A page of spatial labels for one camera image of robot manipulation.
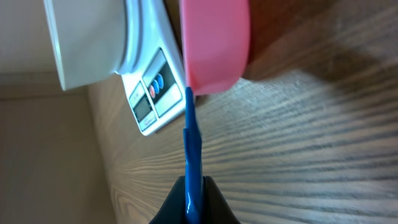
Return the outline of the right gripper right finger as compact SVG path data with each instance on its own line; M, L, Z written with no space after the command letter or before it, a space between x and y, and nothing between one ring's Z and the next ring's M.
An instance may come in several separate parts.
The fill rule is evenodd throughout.
M223 194L210 176L204 176L204 202L201 222L204 224L240 224Z

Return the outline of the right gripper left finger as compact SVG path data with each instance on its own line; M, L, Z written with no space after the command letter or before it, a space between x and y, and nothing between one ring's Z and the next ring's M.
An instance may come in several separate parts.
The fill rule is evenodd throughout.
M180 176L174 183L160 210L149 223L186 224L184 176Z

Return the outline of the pink scoop blue handle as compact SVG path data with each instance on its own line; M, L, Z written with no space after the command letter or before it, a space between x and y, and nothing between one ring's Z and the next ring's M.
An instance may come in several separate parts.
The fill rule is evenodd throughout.
M185 66L185 219L200 223L204 209L202 140L194 99L229 90L243 75L249 54L248 0L181 0Z

